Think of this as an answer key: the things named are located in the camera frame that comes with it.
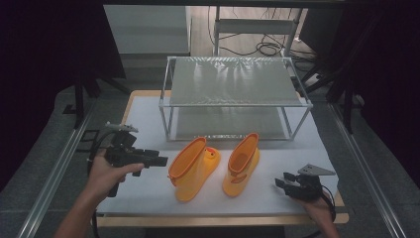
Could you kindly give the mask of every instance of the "orange shoe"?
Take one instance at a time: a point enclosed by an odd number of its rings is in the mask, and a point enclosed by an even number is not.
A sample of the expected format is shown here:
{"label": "orange shoe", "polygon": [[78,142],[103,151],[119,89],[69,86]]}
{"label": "orange shoe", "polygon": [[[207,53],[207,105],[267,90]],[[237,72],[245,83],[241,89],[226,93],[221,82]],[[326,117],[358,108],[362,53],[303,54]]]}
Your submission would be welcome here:
{"label": "orange shoe", "polygon": [[232,152],[228,171],[223,180],[223,190],[229,196],[241,194],[259,163],[258,142],[259,134],[251,133]]}
{"label": "orange shoe", "polygon": [[176,199],[189,201],[194,198],[219,162],[219,151],[206,147],[204,137],[199,137],[189,143],[169,167],[168,177],[176,186]]}

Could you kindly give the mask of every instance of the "rain boot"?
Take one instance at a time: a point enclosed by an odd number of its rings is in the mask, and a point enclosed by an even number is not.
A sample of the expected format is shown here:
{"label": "rain boot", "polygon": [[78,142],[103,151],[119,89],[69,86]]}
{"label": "rain boot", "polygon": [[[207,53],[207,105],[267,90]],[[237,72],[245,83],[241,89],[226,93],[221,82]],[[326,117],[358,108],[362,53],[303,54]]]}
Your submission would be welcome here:
{"label": "rain boot", "polygon": [[232,152],[223,180],[223,190],[229,196],[241,194],[259,163],[258,142],[259,134],[251,133]]}
{"label": "rain boot", "polygon": [[169,167],[168,177],[176,187],[176,199],[189,201],[194,198],[219,162],[219,151],[206,147],[204,137],[199,137],[189,143]]}

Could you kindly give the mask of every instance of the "floor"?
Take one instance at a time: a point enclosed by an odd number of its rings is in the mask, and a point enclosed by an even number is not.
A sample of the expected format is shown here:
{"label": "floor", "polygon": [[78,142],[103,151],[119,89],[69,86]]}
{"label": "floor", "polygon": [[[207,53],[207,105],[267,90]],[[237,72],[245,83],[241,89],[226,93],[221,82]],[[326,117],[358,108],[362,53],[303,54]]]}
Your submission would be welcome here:
{"label": "floor", "polygon": [[[211,56],[212,44],[208,34],[208,8],[194,7],[192,13],[192,56]],[[221,16],[226,18],[238,17],[266,17],[272,16],[273,10],[266,12],[265,9],[241,9],[224,8]],[[287,18],[288,9],[277,10],[280,18]],[[214,9],[210,11],[210,23],[213,22]],[[222,47],[238,53],[248,53],[255,49],[256,43],[262,36],[240,35],[223,40]],[[310,51],[304,43],[294,42],[293,49],[298,51]],[[233,57],[228,51],[221,51],[222,57]],[[253,57],[261,57],[261,53],[254,53]],[[127,74],[127,80],[119,80],[132,89],[160,89],[164,77],[165,60],[162,58],[138,58],[135,56],[122,56]],[[311,61],[306,61],[304,66],[310,66]],[[104,120],[119,122],[126,109],[128,95],[98,81],[102,94],[97,99],[87,99],[86,108],[93,105],[92,117],[89,119],[86,130],[103,129]],[[339,190],[346,203],[346,209],[350,214],[350,221],[338,225],[343,237],[416,237],[420,233],[420,191],[411,181],[405,170],[392,156],[389,150],[381,143],[380,139],[370,129],[360,114],[360,108],[356,107],[352,112],[354,134],[351,140],[357,142],[357,150],[363,153],[363,161],[358,161],[348,144],[348,139],[341,133],[340,125],[334,117],[334,111],[341,110],[340,103],[329,105],[325,100],[326,87],[312,92],[311,98],[314,108],[311,113],[317,124],[320,137],[323,140],[330,160],[339,177]],[[34,145],[31,153],[25,159],[15,176],[6,188],[0,193],[0,237],[16,237],[21,231],[22,225],[31,214],[34,202],[40,194],[44,184],[49,181],[57,158],[73,133],[74,115],[62,114],[63,108],[68,104],[74,104],[72,88],[59,93],[55,100],[55,110],[39,140]],[[52,200],[47,203],[47,212],[41,223],[36,224],[36,237],[51,237],[66,212],[71,207],[74,199],[86,182],[86,157],[82,151],[88,145],[76,144],[77,151],[69,160],[69,165],[56,188]],[[368,174],[374,180],[364,176],[361,164],[368,165]],[[382,208],[389,205],[390,212],[397,217],[405,235],[393,236],[389,232],[389,222],[386,214],[381,213]],[[315,230],[313,225],[286,226],[285,237],[302,237]],[[153,237],[151,230],[144,228],[101,228],[102,237]],[[160,234],[175,236],[170,231],[160,230]],[[252,237],[278,237],[275,228],[267,228]]]}

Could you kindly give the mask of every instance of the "gray carpet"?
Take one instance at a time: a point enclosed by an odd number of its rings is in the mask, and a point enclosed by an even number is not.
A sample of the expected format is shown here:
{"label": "gray carpet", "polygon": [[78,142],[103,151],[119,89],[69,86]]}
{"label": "gray carpet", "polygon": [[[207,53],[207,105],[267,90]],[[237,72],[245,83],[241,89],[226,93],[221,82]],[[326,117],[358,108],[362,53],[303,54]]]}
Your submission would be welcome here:
{"label": "gray carpet", "polygon": [[[138,70],[143,71],[143,78],[120,81],[131,89],[160,89],[161,79],[159,78],[162,78],[162,68],[153,68],[149,72],[144,69],[136,69],[136,75],[141,75],[137,74]],[[94,116],[86,129],[102,130],[106,121],[118,123],[126,109],[129,96],[106,83],[99,82],[102,94],[96,99]],[[338,229],[343,237],[392,237],[377,210],[343,135],[338,130],[332,111],[324,100],[323,95],[326,90],[327,88],[321,88],[310,94],[310,98],[314,103],[312,115],[331,162],[339,175],[339,190],[350,214],[350,221],[347,224],[338,225]],[[72,88],[64,90],[57,96],[55,110],[49,124],[24,163],[0,193],[0,237],[16,237],[21,229],[61,152],[62,146],[71,133],[74,115],[63,115],[61,112],[67,104],[73,104],[73,100]],[[407,237],[417,237],[420,233],[418,226],[420,224],[419,189],[368,127],[360,115],[360,109],[354,109],[352,115],[355,138],[380,188],[400,219]],[[79,149],[87,147],[83,144],[78,146]],[[51,237],[71,208],[86,182],[86,158],[87,154],[82,152],[76,152],[72,157],[36,237]],[[264,232],[272,230],[272,228],[267,228]],[[313,225],[286,226],[284,234],[285,237],[302,237],[315,230],[316,227]],[[169,230],[149,230],[148,233],[143,228],[106,228],[100,229],[99,232],[102,237],[154,237],[153,234],[174,237],[174,234]],[[280,236],[280,234],[264,232],[255,234],[253,237]]]}

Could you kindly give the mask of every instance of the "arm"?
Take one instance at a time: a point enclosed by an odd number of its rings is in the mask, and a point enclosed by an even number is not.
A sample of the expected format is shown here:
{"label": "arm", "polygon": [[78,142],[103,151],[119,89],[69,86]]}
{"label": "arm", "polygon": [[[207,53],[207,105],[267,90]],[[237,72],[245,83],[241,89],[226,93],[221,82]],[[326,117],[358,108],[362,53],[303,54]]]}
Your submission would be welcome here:
{"label": "arm", "polygon": [[86,187],[62,220],[54,237],[84,237],[96,206],[106,198],[108,191],[115,183],[124,181],[126,174],[144,167],[143,164],[131,164],[113,168],[106,162],[104,154],[103,151],[95,157]]}
{"label": "arm", "polygon": [[303,201],[299,199],[294,199],[296,202],[301,204],[305,208],[308,215],[318,226],[321,233],[326,238],[339,238],[340,234],[337,230],[336,225],[333,223],[333,218],[331,217],[330,209],[327,202],[325,202],[321,197],[315,201]]}

